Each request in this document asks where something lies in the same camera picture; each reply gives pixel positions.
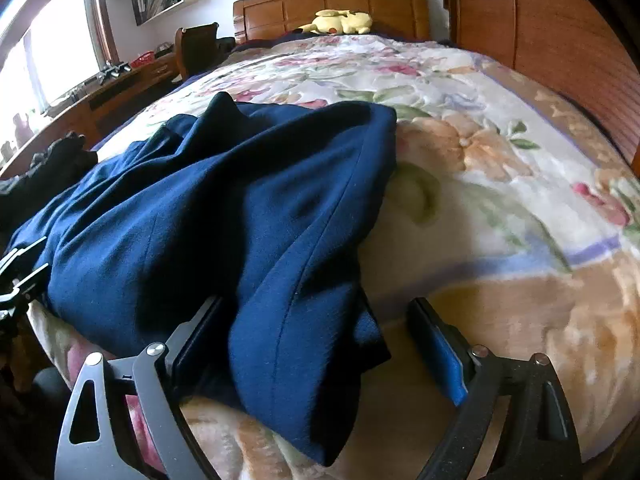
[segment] floral blanket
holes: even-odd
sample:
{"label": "floral blanket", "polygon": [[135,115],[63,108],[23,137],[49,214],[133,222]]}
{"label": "floral blanket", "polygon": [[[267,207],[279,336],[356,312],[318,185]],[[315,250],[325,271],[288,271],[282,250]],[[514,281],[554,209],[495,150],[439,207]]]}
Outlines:
{"label": "floral blanket", "polygon": [[[546,352],[585,460],[629,424],[640,408],[640,185],[573,106],[477,54],[319,37],[232,54],[143,111],[100,160],[175,114],[202,113],[219,91],[310,108],[365,100],[398,113],[398,166],[360,248],[362,284],[393,358],[364,375],[356,427],[330,468],[242,413],[188,399],[183,412],[222,479],[415,478],[454,415],[398,321],[415,296],[472,344],[523,359]],[[95,346],[37,304],[30,316],[71,384]],[[490,453],[483,448],[476,476]]]}

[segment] blue garment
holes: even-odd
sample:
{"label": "blue garment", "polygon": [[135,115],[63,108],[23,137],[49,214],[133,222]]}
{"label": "blue garment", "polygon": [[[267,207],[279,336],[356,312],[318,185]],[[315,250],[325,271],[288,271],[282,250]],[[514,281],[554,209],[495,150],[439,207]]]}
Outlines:
{"label": "blue garment", "polygon": [[199,119],[176,116],[96,166],[10,247],[48,237],[47,306],[117,356],[166,340],[207,296],[228,299],[232,323],[197,363],[198,391],[228,374],[249,414],[331,463],[360,374],[388,358],[356,300],[356,248],[395,165],[395,123],[380,105],[220,93]]}

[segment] window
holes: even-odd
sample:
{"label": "window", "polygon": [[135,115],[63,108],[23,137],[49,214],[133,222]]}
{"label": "window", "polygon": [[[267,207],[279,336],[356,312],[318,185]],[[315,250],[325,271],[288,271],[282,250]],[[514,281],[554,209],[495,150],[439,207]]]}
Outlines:
{"label": "window", "polygon": [[39,129],[44,108],[99,70],[84,0],[51,0],[0,72],[0,145],[15,143],[16,114]]}

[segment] blue gripper pad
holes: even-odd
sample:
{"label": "blue gripper pad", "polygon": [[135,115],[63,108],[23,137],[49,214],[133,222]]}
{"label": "blue gripper pad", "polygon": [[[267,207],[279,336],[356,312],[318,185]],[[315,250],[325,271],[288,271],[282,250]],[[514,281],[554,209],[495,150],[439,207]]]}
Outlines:
{"label": "blue gripper pad", "polygon": [[466,399],[474,374],[468,342],[457,328],[445,324],[424,298],[409,303],[407,325],[436,384],[459,406]]}

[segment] yellow plush toy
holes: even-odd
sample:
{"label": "yellow plush toy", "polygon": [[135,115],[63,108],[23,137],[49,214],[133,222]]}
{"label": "yellow plush toy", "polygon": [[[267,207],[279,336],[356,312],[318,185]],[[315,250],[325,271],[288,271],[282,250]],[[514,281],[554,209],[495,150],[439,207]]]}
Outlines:
{"label": "yellow plush toy", "polygon": [[300,27],[303,32],[328,32],[329,34],[367,34],[371,30],[373,20],[366,12],[350,10],[319,10],[317,18],[308,25]]}

